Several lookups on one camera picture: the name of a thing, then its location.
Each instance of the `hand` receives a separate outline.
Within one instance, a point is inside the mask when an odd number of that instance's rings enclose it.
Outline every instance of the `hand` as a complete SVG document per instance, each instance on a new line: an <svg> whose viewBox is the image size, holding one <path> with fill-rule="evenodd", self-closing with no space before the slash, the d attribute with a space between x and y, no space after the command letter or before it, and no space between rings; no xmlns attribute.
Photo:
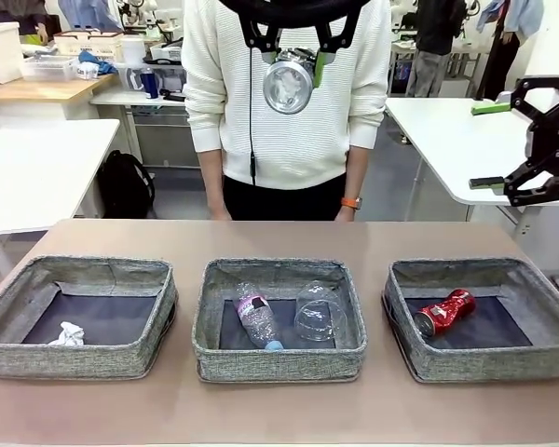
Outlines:
<svg viewBox="0 0 559 447"><path fill-rule="evenodd" d="M503 45L507 45L511 42L511 38L513 37L513 32L511 31L506 31L501 35L501 41L503 42Z"/></svg>
<svg viewBox="0 0 559 447"><path fill-rule="evenodd" d="M217 210L211 210L211 219L213 221L231 221L232 216L230 216L230 213L223 207Z"/></svg>
<svg viewBox="0 0 559 447"><path fill-rule="evenodd" d="M335 216L336 222L354 222L354 214L356 211L351 207L342 207Z"/></svg>
<svg viewBox="0 0 559 447"><path fill-rule="evenodd" d="M46 25L39 23L37 25L37 35L41 39L41 45L47 45L49 41L48 31L46 30Z"/></svg>

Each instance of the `crushed plastic bottle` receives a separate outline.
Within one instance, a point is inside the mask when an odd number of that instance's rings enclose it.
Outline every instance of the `crushed plastic bottle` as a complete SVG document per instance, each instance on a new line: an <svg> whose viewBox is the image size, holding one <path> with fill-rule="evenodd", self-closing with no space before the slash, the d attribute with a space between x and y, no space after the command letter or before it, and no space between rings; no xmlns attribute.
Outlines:
<svg viewBox="0 0 559 447"><path fill-rule="evenodd" d="M248 282L241 282L237 290L240 299L235 303L236 310L251 341L267 350L283 349L273 311L263 294Z"/></svg>

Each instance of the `table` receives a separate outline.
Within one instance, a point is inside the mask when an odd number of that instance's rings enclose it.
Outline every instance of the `table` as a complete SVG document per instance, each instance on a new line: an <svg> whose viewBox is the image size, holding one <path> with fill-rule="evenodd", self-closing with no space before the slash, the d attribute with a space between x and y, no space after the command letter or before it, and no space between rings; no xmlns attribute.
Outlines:
<svg viewBox="0 0 559 447"><path fill-rule="evenodd" d="M559 441L559 380L418 384L404 366L381 308L388 265L395 260L522 256L496 227L76 219L52 227L10 276L34 256L57 253L171 262L180 300L176 322L153 370L142 380L0 379L0 442L474 445ZM369 338L357 381L314 386L199 382L190 332L205 265L217 257L250 256L331 258L349 267ZM457 422L444 426L452 417Z"/></svg>
<svg viewBox="0 0 559 447"><path fill-rule="evenodd" d="M152 100L144 92L114 86L96 94L90 103L100 107L101 116L120 119L130 152L145 166L199 168L184 102L161 96Z"/></svg>
<svg viewBox="0 0 559 447"><path fill-rule="evenodd" d="M47 230L75 216L117 128L115 120L47 120L1 128L0 235ZM91 194L83 211L98 217ZM11 269L0 238L0 273Z"/></svg>
<svg viewBox="0 0 559 447"><path fill-rule="evenodd" d="M0 103L70 102L108 85L114 78L114 74L107 74L93 81L76 79L65 82L34 82L17 79L0 84Z"/></svg>
<svg viewBox="0 0 559 447"><path fill-rule="evenodd" d="M516 112L472 116L473 104L474 100L465 98L388 99L389 114L421 156L405 220L416 206L419 186L429 167L455 201L471 207L499 207L518 221L516 239L525 237L541 207L559 207L559 201L526 207L517 215L515 209L508 210L510 201L505 196L491 189L471 190L469 179L506 176L524 163L530 121ZM524 188L541 186L548 176L543 172Z"/></svg>

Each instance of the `blue bottle cap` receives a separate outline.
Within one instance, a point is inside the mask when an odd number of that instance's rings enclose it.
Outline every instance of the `blue bottle cap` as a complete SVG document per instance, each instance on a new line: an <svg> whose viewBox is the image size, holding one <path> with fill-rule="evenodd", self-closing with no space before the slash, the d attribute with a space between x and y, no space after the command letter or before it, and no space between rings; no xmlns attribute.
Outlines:
<svg viewBox="0 0 559 447"><path fill-rule="evenodd" d="M267 346L265 346L265 349L267 351L281 351L283 349L283 345L281 344L281 342L278 341L273 341L273 342L269 342L267 343Z"/></svg>

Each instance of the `gray fabric basket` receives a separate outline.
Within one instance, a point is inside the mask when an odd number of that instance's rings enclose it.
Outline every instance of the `gray fabric basket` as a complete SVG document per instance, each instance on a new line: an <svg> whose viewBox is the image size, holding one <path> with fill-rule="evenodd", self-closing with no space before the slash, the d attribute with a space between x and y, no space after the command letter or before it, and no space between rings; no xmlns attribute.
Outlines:
<svg viewBox="0 0 559 447"><path fill-rule="evenodd" d="M46 337L42 331L57 338L61 328L60 323L54 324L56 319L49 327L40 327L40 322L60 317L50 315L60 299L58 305L72 303L67 315L84 318L90 326L90 331L83 328L86 344L47 345L48 339L41 344L29 342ZM176 299L171 266L161 261L68 256L32 259L0 291L0 376L86 380L143 377L173 320ZM119 310L132 303L140 304L142 315L135 319L121 317ZM76 310L79 304L95 315ZM127 337L128 341L120 345L88 344L92 337Z"/></svg>
<svg viewBox="0 0 559 447"><path fill-rule="evenodd" d="M238 298L240 280L259 287L270 302L295 299L313 280L334 288L348 321L335 337L335 348L220 349L225 302ZM219 259L205 269L192 343L198 374L204 381L344 382L358 376L367 337L359 298L343 264L308 259Z"/></svg>
<svg viewBox="0 0 559 447"><path fill-rule="evenodd" d="M481 297L495 299L528 345L441 349L434 347L439 344L436 339L429 345L416 328L406 299L444 299L458 288L476 297L477 311ZM559 292L530 264L509 258L400 261L389 268L384 299L397 324L403 354L420 381L559 377ZM462 325L464 320L455 324Z"/></svg>

